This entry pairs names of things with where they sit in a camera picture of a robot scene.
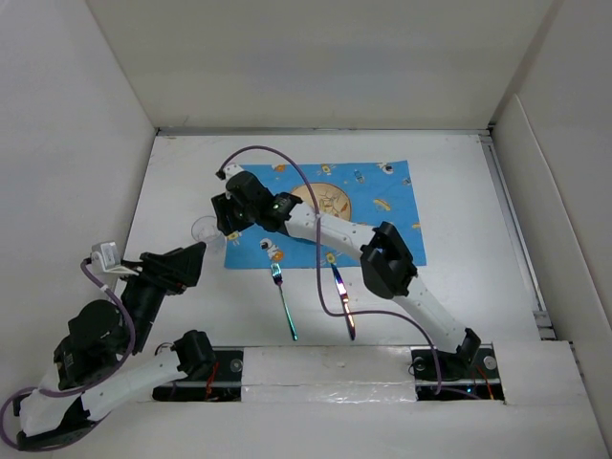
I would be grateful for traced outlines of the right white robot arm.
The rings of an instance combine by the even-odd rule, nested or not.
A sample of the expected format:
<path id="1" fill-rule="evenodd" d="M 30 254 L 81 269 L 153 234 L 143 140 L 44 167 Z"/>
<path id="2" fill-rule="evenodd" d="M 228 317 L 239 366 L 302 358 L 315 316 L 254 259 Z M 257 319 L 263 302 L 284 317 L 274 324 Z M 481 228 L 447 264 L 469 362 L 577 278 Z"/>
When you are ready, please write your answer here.
<path id="1" fill-rule="evenodd" d="M 481 339 L 429 291 L 392 224 L 371 227 L 317 212 L 293 194 L 272 194 L 254 174 L 236 164 L 217 171 L 216 176 L 226 188 L 211 199 L 223 234 L 257 225 L 340 251 L 360 264 L 370 293 L 395 302 L 423 327 L 450 375 L 462 377 L 475 367 Z"/>

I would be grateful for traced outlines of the blue patterned cloth placemat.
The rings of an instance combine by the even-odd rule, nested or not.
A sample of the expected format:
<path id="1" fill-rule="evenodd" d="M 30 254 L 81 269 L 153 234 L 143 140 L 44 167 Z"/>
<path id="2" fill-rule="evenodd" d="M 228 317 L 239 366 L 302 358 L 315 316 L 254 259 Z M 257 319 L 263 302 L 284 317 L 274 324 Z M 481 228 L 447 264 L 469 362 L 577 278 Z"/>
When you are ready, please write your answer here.
<path id="1" fill-rule="evenodd" d="M 378 226 L 386 221 L 396 227 L 413 256 L 426 264 L 420 217 L 407 161 L 392 163 L 302 164 L 309 183 L 329 183 L 345 191 L 352 203 L 349 222 Z M 225 267 L 230 270 L 268 268 L 277 262 L 287 269 L 315 266 L 315 244 L 257 225 L 227 238 Z"/>

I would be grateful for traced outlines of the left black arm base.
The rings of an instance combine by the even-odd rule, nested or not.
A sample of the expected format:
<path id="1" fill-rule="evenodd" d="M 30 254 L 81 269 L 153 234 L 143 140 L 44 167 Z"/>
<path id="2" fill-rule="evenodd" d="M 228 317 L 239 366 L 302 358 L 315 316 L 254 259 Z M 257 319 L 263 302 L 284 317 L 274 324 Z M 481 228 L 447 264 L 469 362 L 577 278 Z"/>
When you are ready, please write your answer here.
<path id="1" fill-rule="evenodd" d="M 233 403 L 241 401 L 243 348 L 215 348 L 216 363 L 203 376 L 167 382 L 152 391 L 163 403 Z"/>

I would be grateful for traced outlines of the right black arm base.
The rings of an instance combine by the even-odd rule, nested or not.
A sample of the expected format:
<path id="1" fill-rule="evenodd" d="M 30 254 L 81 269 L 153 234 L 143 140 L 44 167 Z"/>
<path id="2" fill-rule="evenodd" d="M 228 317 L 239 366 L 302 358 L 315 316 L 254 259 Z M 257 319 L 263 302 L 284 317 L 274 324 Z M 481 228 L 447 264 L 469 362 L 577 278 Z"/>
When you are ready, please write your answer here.
<path id="1" fill-rule="evenodd" d="M 439 352 L 441 390 L 429 346 L 411 346 L 408 372 L 414 378 L 418 402 L 505 400 L 497 358 L 491 343 L 482 345 L 472 363 L 453 361 Z"/>

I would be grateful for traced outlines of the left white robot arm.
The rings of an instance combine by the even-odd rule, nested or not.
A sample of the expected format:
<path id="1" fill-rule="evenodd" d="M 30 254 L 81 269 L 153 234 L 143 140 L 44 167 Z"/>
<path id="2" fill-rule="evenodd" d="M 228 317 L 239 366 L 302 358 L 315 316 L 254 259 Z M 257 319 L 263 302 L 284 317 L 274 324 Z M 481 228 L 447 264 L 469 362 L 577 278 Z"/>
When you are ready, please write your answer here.
<path id="1" fill-rule="evenodd" d="M 186 332 L 141 366 L 123 370 L 127 358 L 143 350 L 164 299 L 197 285 L 206 249 L 198 242 L 126 261 L 113 242 L 91 248 L 80 268 L 104 297 L 86 304 L 69 321 L 51 369 L 38 387 L 13 401 L 20 423 L 17 449 L 65 448 L 139 393 L 213 372 L 216 356 L 206 333 L 197 330 Z"/>

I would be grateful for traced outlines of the beige floral plate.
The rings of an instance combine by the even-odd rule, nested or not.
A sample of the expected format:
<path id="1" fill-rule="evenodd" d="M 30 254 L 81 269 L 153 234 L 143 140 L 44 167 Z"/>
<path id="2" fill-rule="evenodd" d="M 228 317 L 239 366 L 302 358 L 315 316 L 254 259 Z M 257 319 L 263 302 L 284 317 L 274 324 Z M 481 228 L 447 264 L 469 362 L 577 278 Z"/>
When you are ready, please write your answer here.
<path id="1" fill-rule="evenodd" d="M 329 183 L 311 183 L 311 188 L 317 198 L 317 206 L 322 212 L 345 221 L 352 220 L 351 199 L 340 187 Z M 306 185 L 295 186 L 290 193 L 299 197 L 310 207 L 315 207 L 314 200 Z"/>

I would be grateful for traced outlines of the iridescent knife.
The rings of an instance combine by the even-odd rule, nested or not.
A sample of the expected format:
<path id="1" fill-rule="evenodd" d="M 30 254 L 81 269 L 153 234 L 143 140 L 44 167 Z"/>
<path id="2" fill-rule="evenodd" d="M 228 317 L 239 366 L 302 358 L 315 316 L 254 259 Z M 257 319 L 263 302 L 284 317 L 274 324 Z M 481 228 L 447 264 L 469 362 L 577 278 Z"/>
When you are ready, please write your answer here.
<path id="1" fill-rule="evenodd" d="M 354 341 L 356 339 L 356 325 L 349 306 L 349 295 L 336 264 L 330 264 L 336 288 L 339 294 L 339 300 L 344 314 L 344 319 L 349 334 L 349 338 Z"/>

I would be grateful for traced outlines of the clear plastic cup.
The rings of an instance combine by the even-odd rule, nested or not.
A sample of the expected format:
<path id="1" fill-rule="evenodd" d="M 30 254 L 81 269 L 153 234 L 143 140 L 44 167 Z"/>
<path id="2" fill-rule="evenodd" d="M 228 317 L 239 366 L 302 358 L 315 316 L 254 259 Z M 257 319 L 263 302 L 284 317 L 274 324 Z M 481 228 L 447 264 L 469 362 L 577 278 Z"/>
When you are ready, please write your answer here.
<path id="1" fill-rule="evenodd" d="M 196 242 L 206 243 L 211 252 L 220 252 L 225 247 L 225 236 L 217 228 L 217 219 L 212 215 L 197 219 L 192 224 L 191 236 Z"/>

